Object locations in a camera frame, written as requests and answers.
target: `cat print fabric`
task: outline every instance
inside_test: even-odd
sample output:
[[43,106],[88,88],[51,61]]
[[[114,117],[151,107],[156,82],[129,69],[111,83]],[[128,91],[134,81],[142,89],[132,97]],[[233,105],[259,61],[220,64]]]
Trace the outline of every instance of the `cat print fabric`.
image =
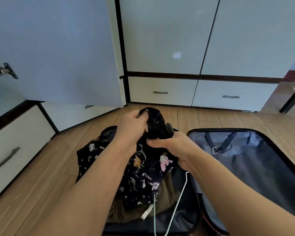
[[[144,108],[139,115],[144,111],[149,114],[148,129],[137,142],[137,151],[129,160],[116,194],[117,198],[122,199],[127,210],[141,204],[152,204],[154,194],[157,198],[159,184],[178,162],[167,149],[152,148],[146,144],[147,139],[171,138],[173,133],[157,109]],[[97,156],[112,141],[116,130],[117,126],[106,128],[97,139],[77,151],[79,175],[76,181],[85,174]]]

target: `drawer handle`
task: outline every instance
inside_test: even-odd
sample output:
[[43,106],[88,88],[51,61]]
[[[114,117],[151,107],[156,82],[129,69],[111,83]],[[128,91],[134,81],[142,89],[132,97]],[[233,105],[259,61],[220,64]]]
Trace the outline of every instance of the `drawer handle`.
[[2,167],[8,160],[10,160],[20,149],[21,149],[20,147],[13,149],[10,155],[8,155],[7,158],[5,158],[2,162],[0,162],[0,167]]
[[87,108],[91,108],[91,107],[94,107],[94,105],[86,105],[84,108],[87,109]]
[[158,92],[158,91],[153,91],[153,93],[168,94],[168,92]]
[[240,96],[228,96],[228,95],[223,95],[222,98],[240,98]]

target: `wardrobe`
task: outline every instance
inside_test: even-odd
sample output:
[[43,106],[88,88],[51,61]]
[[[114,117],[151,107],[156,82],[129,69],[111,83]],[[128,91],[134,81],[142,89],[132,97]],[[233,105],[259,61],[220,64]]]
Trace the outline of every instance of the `wardrobe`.
[[129,102],[260,111],[294,61],[295,0],[0,0],[0,115],[36,101],[0,128],[0,192]]

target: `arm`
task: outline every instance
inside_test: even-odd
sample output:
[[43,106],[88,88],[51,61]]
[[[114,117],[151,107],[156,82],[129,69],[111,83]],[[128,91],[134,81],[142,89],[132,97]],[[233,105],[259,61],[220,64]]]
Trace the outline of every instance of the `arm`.
[[295,216],[248,187],[181,132],[173,138],[148,140],[179,157],[208,197],[232,236],[295,235]]
[[113,141],[31,235],[102,235],[121,178],[144,132],[148,114],[123,116]]

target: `open cabinet door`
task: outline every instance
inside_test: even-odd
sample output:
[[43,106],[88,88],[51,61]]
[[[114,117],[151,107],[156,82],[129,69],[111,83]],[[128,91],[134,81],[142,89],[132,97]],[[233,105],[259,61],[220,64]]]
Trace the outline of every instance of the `open cabinet door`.
[[3,63],[26,99],[122,106],[105,0],[0,0]]

